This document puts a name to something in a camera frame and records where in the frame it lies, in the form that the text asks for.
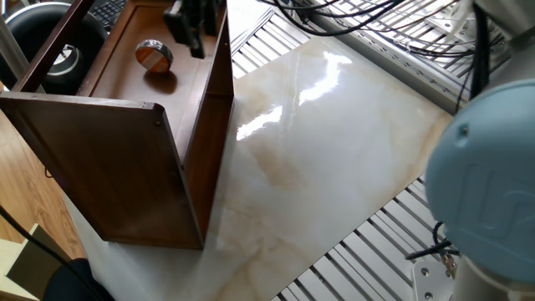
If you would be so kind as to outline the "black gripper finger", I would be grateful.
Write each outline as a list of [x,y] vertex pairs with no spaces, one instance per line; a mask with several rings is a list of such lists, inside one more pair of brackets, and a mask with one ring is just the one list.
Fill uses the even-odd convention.
[[176,43],[189,48],[191,56],[205,58],[201,41],[201,2],[197,0],[175,0],[163,14],[164,21]]
[[220,10],[219,0],[203,0],[204,30],[208,36],[217,36],[217,18]]

